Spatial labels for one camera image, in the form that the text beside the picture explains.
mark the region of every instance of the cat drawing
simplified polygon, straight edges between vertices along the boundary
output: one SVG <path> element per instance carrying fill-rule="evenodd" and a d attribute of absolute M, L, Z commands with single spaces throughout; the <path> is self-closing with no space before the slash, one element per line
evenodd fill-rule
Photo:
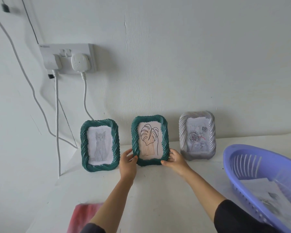
<path fill-rule="evenodd" d="M 103 133 L 97 133 L 96 132 L 96 141 L 97 146 L 94 153 L 94 160 L 95 161 L 105 161 L 107 158 L 107 151 L 106 151 L 106 145 L 105 145 L 105 135 L 106 131 Z"/>

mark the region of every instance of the cat's face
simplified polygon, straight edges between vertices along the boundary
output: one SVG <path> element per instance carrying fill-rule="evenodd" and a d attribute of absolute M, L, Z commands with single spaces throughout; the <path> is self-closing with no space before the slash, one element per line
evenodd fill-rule
<path fill-rule="evenodd" d="M 105 140 L 105 135 L 106 135 L 105 131 L 103 133 L 97 133 L 96 132 L 96 140 L 97 141 L 104 141 Z"/>

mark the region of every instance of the forearm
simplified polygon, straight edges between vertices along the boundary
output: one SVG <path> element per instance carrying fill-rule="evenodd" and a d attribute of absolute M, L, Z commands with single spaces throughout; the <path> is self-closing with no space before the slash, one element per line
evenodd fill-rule
<path fill-rule="evenodd" d="M 106 233 L 116 233 L 132 183 L 131 179 L 121 179 L 90 222 L 103 228 Z"/>
<path fill-rule="evenodd" d="M 192 169 L 187 170 L 183 178 L 191 186 L 199 202 L 213 222 L 214 214 L 219 204 L 226 198 Z"/>

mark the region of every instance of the green picture frame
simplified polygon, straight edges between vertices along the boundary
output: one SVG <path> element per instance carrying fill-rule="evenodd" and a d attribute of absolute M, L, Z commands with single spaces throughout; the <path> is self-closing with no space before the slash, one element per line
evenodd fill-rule
<path fill-rule="evenodd" d="M 111 128 L 112 135 L 112 152 L 113 161 L 111 164 L 101 164 L 101 165 L 91 165 L 88 163 L 88 138 L 87 130 L 90 127 L 108 126 Z M 97 171 L 109 171 L 115 169 L 120 163 L 120 141 L 119 141 L 119 127 L 116 122 L 112 119 L 104 120 L 87 120 L 83 123 L 81 127 L 81 156 L 82 156 L 82 166 L 88 172 Z"/>
<path fill-rule="evenodd" d="M 138 125 L 142 122 L 159 122 L 161 124 L 162 131 L 162 147 L 163 147 L 163 156 L 160 159 L 154 158 L 150 160 L 144 160 L 139 158 L 140 149 L 139 149 L 139 134 L 138 134 Z M 168 128 L 167 121 L 161 115 L 153 116 L 137 116 L 132 122 L 132 150 L 134 156 L 138 156 L 137 164 L 139 166 L 147 165 L 161 165 L 161 160 L 168 160 L 169 157 L 169 139 L 168 139 Z"/>

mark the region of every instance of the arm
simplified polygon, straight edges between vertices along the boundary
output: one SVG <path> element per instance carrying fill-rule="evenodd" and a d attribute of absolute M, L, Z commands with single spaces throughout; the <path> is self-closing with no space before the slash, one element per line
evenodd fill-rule
<path fill-rule="evenodd" d="M 132 149 L 125 151 L 120 159 L 121 179 L 115 186 L 107 200 L 91 219 L 94 223 L 105 230 L 106 233 L 116 233 L 126 204 L 126 199 L 136 176 L 136 163 L 138 157 L 133 157 Z"/>
<path fill-rule="evenodd" d="M 183 156 L 176 150 L 170 149 L 170 152 L 168 161 L 161 161 L 161 163 L 164 166 L 172 168 L 190 185 L 202 207 L 213 222 L 214 214 L 219 204 L 223 200 L 226 200 L 226 198 L 206 182 L 205 179 L 194 172 L 186 163 Z"/>
<path fill-rule="evenodd" d="M 217 232 L 279 233 L 274 227 L 258 222 L 232 201 L 227 200 L 194 172 L 176 150 L 170 149 L 170 158 L 161 163 L 172 168 L 190 185 L 209 218 L 214 222 Z"/>

